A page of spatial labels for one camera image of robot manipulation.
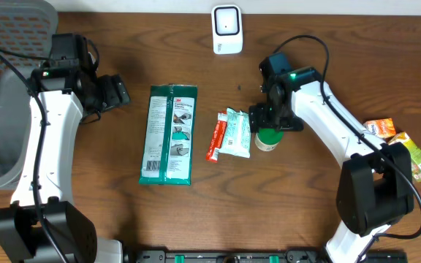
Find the orange tissue packet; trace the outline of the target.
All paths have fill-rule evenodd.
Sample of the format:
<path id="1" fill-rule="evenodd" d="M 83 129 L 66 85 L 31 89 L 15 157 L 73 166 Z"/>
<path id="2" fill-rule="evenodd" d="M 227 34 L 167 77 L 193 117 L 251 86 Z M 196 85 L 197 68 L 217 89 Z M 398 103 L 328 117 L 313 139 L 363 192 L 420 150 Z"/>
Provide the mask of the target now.
<path id="1" fill-rule="evenodd" d="M 363 125 L 372 134 L 382 139 L 388 139 L 396 135 L 395 126 L 391 118 L 370 120 Z"/>

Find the green white barcode packet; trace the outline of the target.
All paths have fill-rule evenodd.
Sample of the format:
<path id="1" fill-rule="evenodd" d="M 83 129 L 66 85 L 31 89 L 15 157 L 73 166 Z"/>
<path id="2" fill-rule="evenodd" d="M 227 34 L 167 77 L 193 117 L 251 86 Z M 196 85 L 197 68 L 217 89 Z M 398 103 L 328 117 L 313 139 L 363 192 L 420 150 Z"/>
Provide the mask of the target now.
<path id="1" fill-rule="evenodd" d="M 151 86 L 140 184 L 191 184 L 197 92 L 195 85 Z"/>

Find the green lid spice jar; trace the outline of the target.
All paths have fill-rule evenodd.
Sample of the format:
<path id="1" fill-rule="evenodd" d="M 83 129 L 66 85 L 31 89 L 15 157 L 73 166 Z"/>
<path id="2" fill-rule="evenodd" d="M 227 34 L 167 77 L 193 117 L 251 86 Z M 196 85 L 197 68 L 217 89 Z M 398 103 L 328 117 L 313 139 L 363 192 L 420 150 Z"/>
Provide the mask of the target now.
<path id="1" fill-rule="evenodd" d="M 272 151 L 284 136 L 282 131 L 275 129 L 259 129 L 254 138 L 255 145 L 262 151 Z"/>

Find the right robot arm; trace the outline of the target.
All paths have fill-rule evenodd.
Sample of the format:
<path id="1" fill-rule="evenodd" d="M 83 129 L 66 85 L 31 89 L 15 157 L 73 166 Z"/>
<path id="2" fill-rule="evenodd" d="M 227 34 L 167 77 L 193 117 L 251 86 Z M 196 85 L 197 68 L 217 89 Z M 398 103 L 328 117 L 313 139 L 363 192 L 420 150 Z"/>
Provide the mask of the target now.
<path id="1" fill-rule="evenodd" d="M 373 242 L 414 209 L 411 156 L 369 132 L 312 67 L 261 66 L 265 103 L 250 108 L 255 144 L 273 150 L 283 132 L 310 126 L 341 167 L 341 222 L 319 262 L 362 262 Z"/>

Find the red white snack packet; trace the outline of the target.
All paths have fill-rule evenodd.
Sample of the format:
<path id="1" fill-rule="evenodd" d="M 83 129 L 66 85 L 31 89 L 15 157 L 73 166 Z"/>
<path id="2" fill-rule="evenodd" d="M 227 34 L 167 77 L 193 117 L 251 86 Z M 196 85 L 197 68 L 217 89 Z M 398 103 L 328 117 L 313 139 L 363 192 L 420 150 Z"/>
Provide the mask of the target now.
<path id="1" fill-rule="evenodd" d="M 216 163 L 218 161 L 219 151 L 223 143 L 225 131 L 227 128 L 227 112 L 219 112 L 217 116 L 216 127 L 213 131 L 209 149 L 206 153 L 206 160 Z"/>

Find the white teal snack packet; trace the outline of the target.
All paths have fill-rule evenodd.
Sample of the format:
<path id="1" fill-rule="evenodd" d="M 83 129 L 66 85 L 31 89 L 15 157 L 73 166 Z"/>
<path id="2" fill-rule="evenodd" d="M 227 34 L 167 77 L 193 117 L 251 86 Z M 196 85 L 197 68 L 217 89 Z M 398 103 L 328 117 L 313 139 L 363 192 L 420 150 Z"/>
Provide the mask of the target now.
<path id="1" fill-rule="evenodd" d="M 249 115 L 242 111 L 227 108 L 227 127 L 219 153 L 250 158 L 251 129 Z"/>

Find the green juice carton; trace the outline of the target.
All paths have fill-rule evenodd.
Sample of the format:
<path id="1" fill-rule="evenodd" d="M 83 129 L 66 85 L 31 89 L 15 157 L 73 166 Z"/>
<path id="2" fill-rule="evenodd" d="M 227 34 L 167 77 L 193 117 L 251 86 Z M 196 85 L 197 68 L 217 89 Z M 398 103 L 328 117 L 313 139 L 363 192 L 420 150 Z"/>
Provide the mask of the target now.
<path id="1" fill-rule="evenodd" d="M 412 177 L 415 181 L 421 182 L 421 149 L 404 131 L 396 134 L 389 140 L 388 144 L 391 145 L 398 142 L 403 144 L 410 152 Z"/>

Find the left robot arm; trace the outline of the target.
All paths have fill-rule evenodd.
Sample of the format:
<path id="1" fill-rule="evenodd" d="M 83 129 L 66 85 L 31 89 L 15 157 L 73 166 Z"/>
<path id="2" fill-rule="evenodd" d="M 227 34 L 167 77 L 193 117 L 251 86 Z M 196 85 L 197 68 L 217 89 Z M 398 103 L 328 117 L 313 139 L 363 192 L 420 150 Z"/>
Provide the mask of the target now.
<path id="1" fill-rule="evenodd" d="M 133 262 L 119 240 L 98 237 L 74 205 L 72 159 L 84 106 L 77 70 L 35 69 L 29 140 L 10 206 L 0 208 L 0 246 L 11 262 Z"/>

